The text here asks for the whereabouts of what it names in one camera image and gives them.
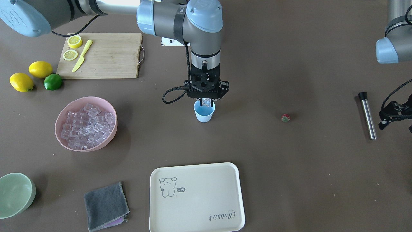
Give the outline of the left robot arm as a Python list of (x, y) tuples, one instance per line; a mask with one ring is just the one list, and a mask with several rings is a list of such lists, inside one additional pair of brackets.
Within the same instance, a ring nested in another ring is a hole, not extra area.
[[(376, 58), (379, 64), (411, 61), (411, 4), (410, 0), (388, 1), (388, 23), (385, 28), (385, 36), (376, 42)], [(408, 83), (411, 83), (411, 80), (400, 85), (383, 101), (379, 112), (381, 122), (378, 124), (381, 130), (395, 121), (411, 119), (411, 97), (404, 104), (399, 104), (396, 101), (386, 103), (394, 93)]]

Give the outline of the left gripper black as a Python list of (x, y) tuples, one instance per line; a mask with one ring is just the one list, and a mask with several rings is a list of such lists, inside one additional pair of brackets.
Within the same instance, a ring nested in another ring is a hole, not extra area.
[(395, 121), (411, 119), (411, 106), (411, 101), (407, 101), (404, 104), (398, 104), (396, 101), (392, 101), (387, 106), (383, 107), (379, 112), (379, 117), (381, 120), (378, 124), (379, 129), (383, 130), (387, 125)]

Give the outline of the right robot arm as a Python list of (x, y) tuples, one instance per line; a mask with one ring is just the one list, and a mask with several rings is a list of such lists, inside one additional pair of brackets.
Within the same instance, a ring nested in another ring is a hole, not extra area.
[(2, 0), (1, 20), (21, 35), (37, 38), (75, 19), (91, 16), (135, 17), (147, 35), (169, 38), (185, 46), (188, 77), (183, 91), (211, 106), (229, 90), (220, 78), (223, 8), (218, 0)]

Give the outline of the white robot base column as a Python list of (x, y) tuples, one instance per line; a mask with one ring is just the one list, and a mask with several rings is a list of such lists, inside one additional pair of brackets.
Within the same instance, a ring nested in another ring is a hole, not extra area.
[(171, 38), (161, 38), (161, 46), (184, 46), (184, 44)]

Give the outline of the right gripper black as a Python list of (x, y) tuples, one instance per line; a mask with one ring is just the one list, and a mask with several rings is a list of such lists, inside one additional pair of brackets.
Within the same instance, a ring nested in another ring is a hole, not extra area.
[(203, 107), (203, 98), (211, 99), (211, 107), (215, 108), (216, 99), (222, 99), (229, 90), (229, 82), (220, 79), (220, 64), (212, 69), (207, 69), (206, 64), (197, 68), (190, 65), (190, 84), (186, 91), (188, 97), (200, 99)]

